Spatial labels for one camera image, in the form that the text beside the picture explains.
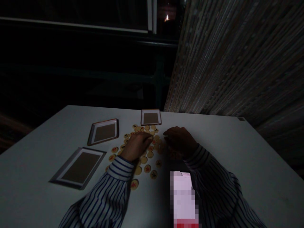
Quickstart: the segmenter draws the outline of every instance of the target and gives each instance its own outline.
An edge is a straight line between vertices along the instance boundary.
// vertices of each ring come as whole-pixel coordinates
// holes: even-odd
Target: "brown card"
[[[92,171],[100,156],[101,155],[83,152],[63,175],[62,179],[82,184]]]

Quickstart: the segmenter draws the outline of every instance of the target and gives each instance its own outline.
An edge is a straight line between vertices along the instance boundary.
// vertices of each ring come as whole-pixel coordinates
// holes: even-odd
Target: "striped shirt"
[[[184,162],[201,199],[203,227],[266,227],[243,198],[236,176],[201,145]],[[121,227],[133,168],[132,163],[116,157],[94,188],[69,208],[59,227]]]

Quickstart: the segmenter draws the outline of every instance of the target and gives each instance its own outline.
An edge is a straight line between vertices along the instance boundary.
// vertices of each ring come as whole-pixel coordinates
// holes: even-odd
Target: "round game piece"
[[[150,177],[152,180],[155,180],[157,178],[157,172],[155,170],[153,170],[151,173],[150,173]]]
[[[137,179],[132,180],[132,182],[131,182],[131,190],[134,191],[135,189],[137,189],[138,184],[139,184],[139,182],[138,182]]]
[[[154,155],[153,152],[148,152],[147,157],[148,158],[153,158],[153,155]]]
[[[140,166],[138,166],[135,170],[135,175],[139,175],[142,173],[142,168]]]
[[[162,161],[161,160],[157,160],[155,163],[157,168],[160,168],[162,166]]]
[[[155,144],[153,147],[154,150],[158,150],[159,149],[159,145]]]
[[[150,165],[146,165],[145,168],[143,169],[145,171],[145,173],[150,173],[151,171],[151,166]]]
[[[140,161],[142,164],[146,164],[148,159],[147,159],[147,157],[142,157],[142,159]]]
[[[115,154],[118,151],[118,147],[113,147],[111,151],[113,154]]]
[[[135,132],[138,132],[138,131],[140,131],[140,130],[141,130],[141,127],[140,127],[140,126],[138,126],[138,127],[136,127],[136,128],[134,129]]]
[[[162,154],[163,152],[164,152],[163,148],[159,148],[158,151],[157,151],[158,154]]]
[[[116,158],[116,155],[111,155],[111,156],[109,157],[109,161],[112,162],[112,161],[114,161],[115,158]]]
[[[148,151],[153,151],[153,146],[148,146]]]

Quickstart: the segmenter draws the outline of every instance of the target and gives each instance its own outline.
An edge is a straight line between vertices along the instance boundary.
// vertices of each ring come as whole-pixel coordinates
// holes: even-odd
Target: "white frame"
[[[94,139],[95,139],[95,135],[96,135],[96,129],[98,127],[102,127],[102,126],[106,126],[106,125],[110,125],[110,124],[115,124],[115,136],[95,142]],[[108,121],[104,121],[104,122],[100,122],[100,123],[94,123],[93,125],[94,125],[94,132],[93,132],[93,136],[92,136],[92,139],[91,139],[91,144],[100,143],[100,142],[103,142],[103,141],[106,141],[106,140],[113,139],[113,138],[117,137],[117,119],[108,120]]]
[[[158,123],[144,123],[144,114],[145,113],[157,113],[158,116]],[[153,124],[161,124],[162,120],[161,120],[161,112],[159,111],[159,109],[143,109],[142,110],[142,117],[141,117],[141,125],[153,125]]]
[[[79,156],[83,153],[88,153],[88,154],[94,154],[94,155],[99,155],[99,159],[96,161],[95,165],[93,166],[92,170],[90,171],[90,173],[88,174],[88,176],[86,177],[86,179],[83,181],[83,183],[78,183],[78,182],[74,182],[74,181],[69,181],[66,179],[62,179],[62,177],[66,174],[66,172],[69,170],[69,168],[74,164],[74,162],[79,158]],[[75,184],[75,185],[79,185],[79,186],[83,186],[83,184],[87,181],[88,177],[90,176],[90,174],[92,173],[92,171],[94,170],[96,164],[98,164],[99,160],[102,158],[102,153],[97,152],[97,151],[93,151],[93,150],[89,150],[86,148],[82,148],[78,154],[74,157],[74,159],[69,163],[69,165],[61,172],[61,174],[56,178],[57,181],[61,181],[61,182],[66,182],[69,184]]]

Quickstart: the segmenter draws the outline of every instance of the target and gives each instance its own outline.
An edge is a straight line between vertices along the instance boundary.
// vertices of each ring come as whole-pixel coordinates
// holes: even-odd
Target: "striped curtain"
[[[164,110],[245,117],[304,175],[304,2],[188,1]]]

